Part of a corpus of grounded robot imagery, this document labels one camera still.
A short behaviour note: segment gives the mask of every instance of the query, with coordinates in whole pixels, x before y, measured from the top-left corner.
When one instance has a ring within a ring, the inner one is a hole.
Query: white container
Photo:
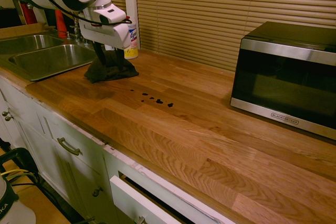
[[[137,25],[135,23],[129,24],[128,29],[131,36],[131,45],[124,50],[125,59],[134,59],[138,56],[138,38],[137,38]]]

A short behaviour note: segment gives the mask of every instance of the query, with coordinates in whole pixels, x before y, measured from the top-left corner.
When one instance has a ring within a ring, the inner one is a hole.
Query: black cloth
[[[118,68],[118,58],[113,50],[105,51],[106,65],[98,59],[93,60],[88,71],[84,74],[91,83],[98,81],[112,81],[139,75],[135,67],[128,60],[124,60],[123,69]]]

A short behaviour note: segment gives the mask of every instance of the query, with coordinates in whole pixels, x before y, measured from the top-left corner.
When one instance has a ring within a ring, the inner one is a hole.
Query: yellow cable
[[[6,175],[6,174],[13,173],[13,172],[24,172],[24,173],[28,173],[29,171],[28,171],[28,170],[24,170],[24,169],[14,169],[14,170],[9,170],[9,171],[7,171],[7,172],[1,173],[0,175],[1,175],[1,176],[4,176],[4,175]]]
[[[6,179],[10,180],[12,178],[21,177],[21,176],[29,176],[29,177],[32,177],[33,179],[36,179],[35,176],[33,174],[31,174],[31,173],[14,174],[14,175],[10,175],[10,176],[6,177]]]

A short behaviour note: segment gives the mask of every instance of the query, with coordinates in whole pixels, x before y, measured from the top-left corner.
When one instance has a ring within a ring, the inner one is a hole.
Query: red object
[[[63,14],[61,10],[55,10],[56,15],[56,24],[58,30],[58,37],[59,38],[66,38],[67,37],[67,27],[64,22]]]
[[[27,7],[27,4],[25,3],[21,3],[21,8],[23,11],[23,15],[25,16],[27,25],[37,23],[36,16],[35,16],[33,9],[29,9]]]

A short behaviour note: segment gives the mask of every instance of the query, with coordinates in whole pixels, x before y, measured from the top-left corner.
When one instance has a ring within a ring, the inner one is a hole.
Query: orange object
[[[66,38],[67,37],[67,27],[64,22],[63,14],[61,10],[55,10],[56,15],[56,24],[58,30],[58,37],[59,38]]]

